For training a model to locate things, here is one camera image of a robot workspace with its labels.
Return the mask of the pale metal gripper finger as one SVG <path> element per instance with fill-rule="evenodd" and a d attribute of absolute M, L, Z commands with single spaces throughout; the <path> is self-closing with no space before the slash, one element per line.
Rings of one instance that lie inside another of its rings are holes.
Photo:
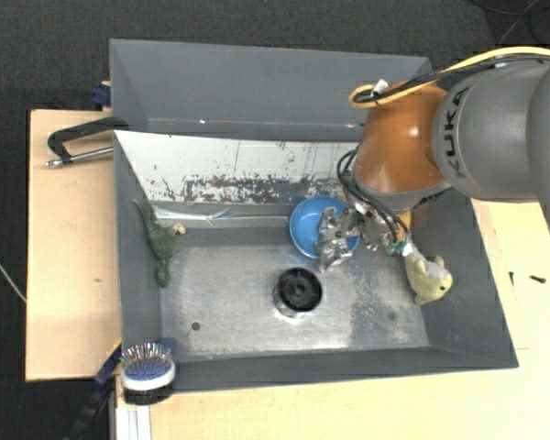
<path fill-rule="evenodd" d="M 339 244 L 349 238 L 351 216 L 347 209 L 339 214 L 334 206 L 326 207 L 320 216 L 317 226 L 319 245 Z"/>
<path fill-rule="evenodd" d="M 359 239 L 360 236 L 320 238 L 318 240 L 319 271 L 326 272 L 330 267 L 352 258 Z"/>

